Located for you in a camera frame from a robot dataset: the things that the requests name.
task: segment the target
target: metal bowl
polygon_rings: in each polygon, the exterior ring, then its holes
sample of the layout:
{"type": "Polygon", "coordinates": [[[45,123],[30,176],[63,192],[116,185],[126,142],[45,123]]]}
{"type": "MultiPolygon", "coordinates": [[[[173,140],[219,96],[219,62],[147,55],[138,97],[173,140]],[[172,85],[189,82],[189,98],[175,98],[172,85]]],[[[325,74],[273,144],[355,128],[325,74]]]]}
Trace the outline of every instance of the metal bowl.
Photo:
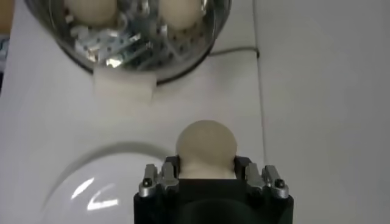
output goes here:
{"type": "Polygon", "coordinates": [[[186,74],[208,55],[230,12],[231,0],[202,0],[203,18],[193,27],[170,29],[158,0],[118,0],[118,21],[94,29],[75,21],[63,0],[25,0],[32,14],[81,67],[107,66],[142,73],[158,83],[186,74]]]}

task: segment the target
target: beige ball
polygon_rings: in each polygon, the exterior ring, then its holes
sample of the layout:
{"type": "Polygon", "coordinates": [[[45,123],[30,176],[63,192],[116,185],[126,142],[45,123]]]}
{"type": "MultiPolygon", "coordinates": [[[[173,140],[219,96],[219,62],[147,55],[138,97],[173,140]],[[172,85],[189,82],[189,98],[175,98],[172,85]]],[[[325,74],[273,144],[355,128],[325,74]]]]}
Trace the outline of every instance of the beige ball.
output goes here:
{"type": "Polygon", "coordinates": [[[176,150],[180,178],[234,178],[237,142],[233,133],[216,121],[198,121],[188,126],[180,134],[176,150]]]}
{"type": "Polygon", "coordinates": [[[81,23],[108,26],[115,22],[117,0],[65,0],[65,6],[81,23]]]}
{"type": "Polygon", "coordinates": [[[183,30],[197,23],[202,13],[201,0],[160,0],[160,16],[174,30],[183,30]]]}

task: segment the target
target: black cable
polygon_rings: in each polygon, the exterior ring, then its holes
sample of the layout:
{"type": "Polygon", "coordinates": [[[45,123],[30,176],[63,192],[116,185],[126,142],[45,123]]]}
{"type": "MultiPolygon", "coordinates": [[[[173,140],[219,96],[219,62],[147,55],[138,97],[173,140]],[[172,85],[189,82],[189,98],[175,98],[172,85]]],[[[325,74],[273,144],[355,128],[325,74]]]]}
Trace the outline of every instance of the black cable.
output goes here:
{"type": "Polygon", "coordinates": [[[250,46],[248,46],[248,47],[233,47],[233,48],[229,48],[226,50],[215,51],[215,52],[210,53],[208,56],[209,57],[216,57],[216,56],[235,53],[235,52],[239,52],[239,51],[252,51],[252,52],[256,53],[257,58],[260,57],[260,51],[256,47],[250,47],[250,46]]]}

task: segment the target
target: white table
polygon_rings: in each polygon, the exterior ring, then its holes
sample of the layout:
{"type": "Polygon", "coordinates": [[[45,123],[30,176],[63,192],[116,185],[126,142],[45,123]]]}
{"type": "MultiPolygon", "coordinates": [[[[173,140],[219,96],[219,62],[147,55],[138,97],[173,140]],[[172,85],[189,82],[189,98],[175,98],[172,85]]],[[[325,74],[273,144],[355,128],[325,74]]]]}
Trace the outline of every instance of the white table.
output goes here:
{"type": "MultiPolygon", "coordinates": [[[[263,165],[253,52],[208,58],[159,89],[149,108],[114,116],[96,102],[91,76],[69,60],[22,1],[15,8],[0,97],[0,223],[35,223],[58,176],[80,156],[117,142],[145,142],[174,153],[180,132],[202,119],[228,126],[239,154],[263,165]]],[[[233,1],[216,49],[255,44],[253,9],[251,0],[233,1]]]]}
{"type": "Polygon", "coordinates": [[[260,0],[264,143],[295,223],[390,223],[390,3],[260,0]]]}

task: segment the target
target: metal bracket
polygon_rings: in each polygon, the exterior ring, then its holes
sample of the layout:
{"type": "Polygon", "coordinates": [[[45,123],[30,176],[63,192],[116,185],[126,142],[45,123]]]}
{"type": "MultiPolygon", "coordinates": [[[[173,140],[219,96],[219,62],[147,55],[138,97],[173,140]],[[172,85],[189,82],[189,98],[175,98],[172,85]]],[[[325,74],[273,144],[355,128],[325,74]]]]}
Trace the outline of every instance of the metal bracket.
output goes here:
{"type": "Polygon", "coordinates": [[[258,169],[257,169],[257,164],[255,163],[250,163],[246,168],[245,168],[245,176],[246,176],[246,183],[250,187],[254,187],[259,189],[260,191],[263,191],[263,188],[266,186],[266,183],[260,176],[258,169]]]}
{"type": "Polygon", "coordinates": [[[266,166],[262,170],[262,176],[271,188],[272,195],[275,198],[286,199],[289,196],[288,186],[283,179],[280,178],[275,166],[266,166]]]}
{"type": "Polygon", "coordinates": [[[146,165],[144,179],[138,186],[138,193],[141,198],[151,197],[156,193],[157,168],[153,164],[146,165]]]}
{"type": "Polygon", "coordinates": [[[161,186],[164,190],[172,189],[177,191],[179,188],[179,180],[175,178],[174,167],[172,163],[164,163],[161,169],[161,186]]]}

